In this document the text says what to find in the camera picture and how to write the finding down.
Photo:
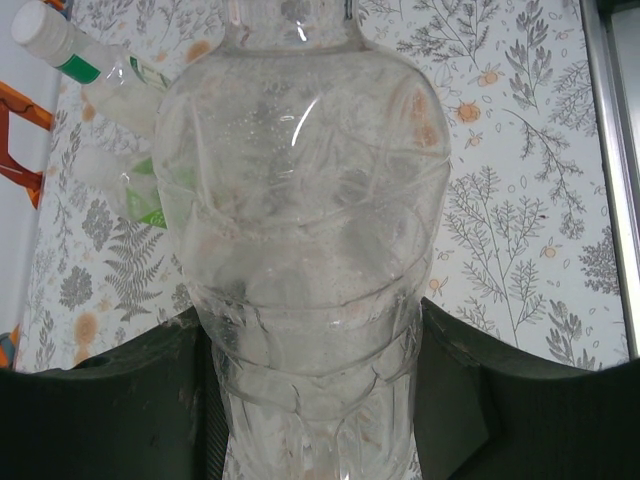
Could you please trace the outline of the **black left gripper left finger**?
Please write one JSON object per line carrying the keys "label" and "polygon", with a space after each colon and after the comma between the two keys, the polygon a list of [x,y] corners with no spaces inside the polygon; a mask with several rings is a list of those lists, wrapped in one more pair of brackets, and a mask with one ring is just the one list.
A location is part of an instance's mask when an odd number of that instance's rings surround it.
{"label": "black left gripper left finger", "polygon": [[190,308],[72,369],[0,368],[0,480],[222,480],[210,354]]}

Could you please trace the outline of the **clear bottle dark green label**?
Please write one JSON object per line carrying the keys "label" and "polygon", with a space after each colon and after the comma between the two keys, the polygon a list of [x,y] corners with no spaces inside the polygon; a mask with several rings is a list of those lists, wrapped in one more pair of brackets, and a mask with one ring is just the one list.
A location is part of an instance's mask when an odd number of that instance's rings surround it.
{"label": "clear bottle dark green label", "polygon": [[79,83],[98,113],[136,135],[153,138],[170,80],[139,56],[74,30],[46,62]]}

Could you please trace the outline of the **long aluminium base rail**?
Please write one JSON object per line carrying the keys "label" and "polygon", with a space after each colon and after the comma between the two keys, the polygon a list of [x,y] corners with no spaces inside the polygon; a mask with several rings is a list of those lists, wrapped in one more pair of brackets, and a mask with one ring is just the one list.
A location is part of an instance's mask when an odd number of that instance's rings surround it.
{"label": "long aluminium base rail", "polygon": [[621,74],[609,13],[600,0],[579,0],[606,180],[616,269],[629,357],[640,356],[640,191],[632,136],[624,125]]}

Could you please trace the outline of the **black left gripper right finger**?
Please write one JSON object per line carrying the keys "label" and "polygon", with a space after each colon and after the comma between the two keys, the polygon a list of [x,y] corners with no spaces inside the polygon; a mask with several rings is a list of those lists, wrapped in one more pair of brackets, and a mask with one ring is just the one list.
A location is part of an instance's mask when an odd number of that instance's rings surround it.
{"label": "black left gripper right finger", "polygon": [[582,370],[421,309],[424,480],[640,480],[640,359]]}

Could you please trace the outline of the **white bottle cap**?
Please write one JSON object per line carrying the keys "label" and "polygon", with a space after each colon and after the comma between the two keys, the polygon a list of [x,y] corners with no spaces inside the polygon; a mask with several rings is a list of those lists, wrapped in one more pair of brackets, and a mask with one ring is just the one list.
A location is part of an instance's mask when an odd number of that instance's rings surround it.
{"label": "white bottle cap", "polygon": [[19,46],[36,58],[48,59],[63,50],[69,35],[69,22],[41,0],[29,0],[16,13],[11,35]]}

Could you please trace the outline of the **clear unlabelled plastic bottle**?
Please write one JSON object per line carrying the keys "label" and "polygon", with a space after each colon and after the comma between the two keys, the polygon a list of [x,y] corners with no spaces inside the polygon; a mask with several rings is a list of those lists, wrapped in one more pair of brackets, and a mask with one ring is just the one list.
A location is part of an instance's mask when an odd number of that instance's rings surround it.
{"label": "clear unlabelled plastic bottle", "polygon": [[403,480],[448,124],[357,0],[222,0],[153,162],[247,480]]}

